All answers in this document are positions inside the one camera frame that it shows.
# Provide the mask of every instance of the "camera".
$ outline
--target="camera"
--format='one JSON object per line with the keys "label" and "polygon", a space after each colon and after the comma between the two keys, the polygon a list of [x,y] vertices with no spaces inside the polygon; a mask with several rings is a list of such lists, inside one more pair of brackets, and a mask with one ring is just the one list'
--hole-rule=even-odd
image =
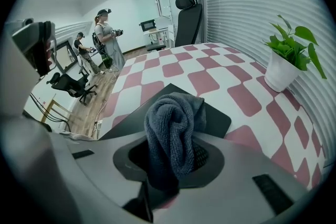
{"label": "camera", "polygon": [[111,29],[111,34],[112,34],[112,35],[116,35],[117,37],[119,37],[119,36],[121,36],[122,34],[124,34],[124,30],[120,30],[120,29],[113,30],[113,29]]}

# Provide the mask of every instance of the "black mat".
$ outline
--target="black mat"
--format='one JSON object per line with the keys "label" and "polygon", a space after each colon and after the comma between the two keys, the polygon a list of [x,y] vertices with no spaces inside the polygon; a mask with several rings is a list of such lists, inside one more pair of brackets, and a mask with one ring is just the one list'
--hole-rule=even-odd
{"label": "black mat", "polygon": [[[158,92],[151,99],[149,99],[146,103],[142,104],[142,106],[140,106],[137,110],[135,110],[125,119],[119,122],[99,140],[107,140],[144,131],[143,123],[147,110],[152,104],[156,102],[159,97],[163,96],[164,94],[170,94],[172,92],[188,93],[173,84],[167,85],[160,92]],[[227,130],[231,125],[230,117],[228,117],[221,111],[213,108],[207,103],[205,103],[205,113],[206,127],[204,133],[224,138]]]}

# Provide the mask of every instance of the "man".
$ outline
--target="man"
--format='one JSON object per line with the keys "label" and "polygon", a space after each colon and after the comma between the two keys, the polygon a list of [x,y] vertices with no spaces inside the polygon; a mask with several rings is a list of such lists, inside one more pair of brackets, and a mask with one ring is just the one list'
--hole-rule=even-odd
{"label": "man", "polygon": [[88,51],[92,50],[92,48],[87,48],[84,47],[82,45],[82,43],[80,42],[80,40],[84,37],[84,34],[82,32],[79,32],[77,34],[77,38],[75,39],[74,42],[74,46],[76,49],[78,49],[79,54],[85,59],[87,60],[87,62],[91,65],[91,68],[94,72],[94,75],[103,75],[105,72],[104,71],[100,71],[99,67],[97,67],[97,65],[92,61]]}

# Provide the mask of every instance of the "white plant pot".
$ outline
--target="white plant pot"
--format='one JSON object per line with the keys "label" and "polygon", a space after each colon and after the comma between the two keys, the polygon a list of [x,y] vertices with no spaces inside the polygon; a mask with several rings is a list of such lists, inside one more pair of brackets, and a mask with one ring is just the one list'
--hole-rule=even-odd
{"label": "white plant pot", "polygon": [[265,74],[266,84],[276,92],[282,92],[301,72],[273,50]]}

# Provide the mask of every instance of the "checkered tablecloth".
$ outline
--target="checkered tablecloth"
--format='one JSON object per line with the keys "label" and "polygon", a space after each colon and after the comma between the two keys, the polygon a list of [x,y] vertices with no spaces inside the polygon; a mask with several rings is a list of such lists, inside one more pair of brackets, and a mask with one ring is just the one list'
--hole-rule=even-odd
{"label": "checkered tablecloth", "polygon": [[263,152],[310,189],[319,182],[324,164],[321,140],[292,93],[277,93],[265,84],[265,71],[249,56],[219,43],[130,59],[104,110],[100,137],[172,83],[232,119],[225,139]]}

